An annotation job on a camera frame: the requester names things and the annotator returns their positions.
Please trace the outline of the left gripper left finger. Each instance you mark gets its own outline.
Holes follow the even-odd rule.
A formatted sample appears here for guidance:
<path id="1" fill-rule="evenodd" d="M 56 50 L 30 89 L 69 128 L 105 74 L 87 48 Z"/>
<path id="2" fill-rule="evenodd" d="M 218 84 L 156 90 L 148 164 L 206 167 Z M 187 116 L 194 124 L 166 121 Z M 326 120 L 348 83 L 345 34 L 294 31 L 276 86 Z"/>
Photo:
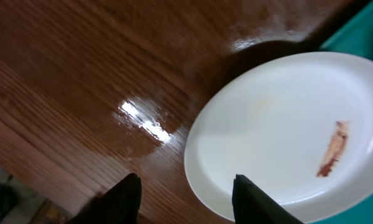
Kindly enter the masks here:
<path id="1" fill-rule="evenodd" d="M 137 174 L 130 173 L 67 223 L 135 224 L 141 204 L 141 195 L 141 179 Z"/>

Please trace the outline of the white plate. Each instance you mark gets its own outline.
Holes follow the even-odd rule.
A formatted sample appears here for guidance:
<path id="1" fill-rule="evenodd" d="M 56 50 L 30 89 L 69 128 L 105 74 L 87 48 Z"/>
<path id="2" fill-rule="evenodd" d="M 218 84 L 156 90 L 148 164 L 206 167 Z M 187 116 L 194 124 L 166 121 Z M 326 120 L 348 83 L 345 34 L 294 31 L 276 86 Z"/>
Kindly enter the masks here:
<path id="1" fill-rule="evenodd" d="M 228 220 L 238 174 L 305 223 L 351 208 L 373 194 L 373 61 L 311 52 L 245 72 L 194 121 L 184 167 Z"/>

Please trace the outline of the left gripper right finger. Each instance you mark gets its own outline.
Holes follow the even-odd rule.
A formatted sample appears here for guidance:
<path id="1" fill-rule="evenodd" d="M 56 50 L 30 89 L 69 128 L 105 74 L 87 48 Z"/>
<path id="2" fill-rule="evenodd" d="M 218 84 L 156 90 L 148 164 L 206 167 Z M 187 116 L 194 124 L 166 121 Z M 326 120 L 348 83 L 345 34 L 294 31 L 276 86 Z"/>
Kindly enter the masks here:
<path id="1" fill-rule="evenodd" d="M 235 224 L 303 224 L 242 174 L 234 178 Z"/>

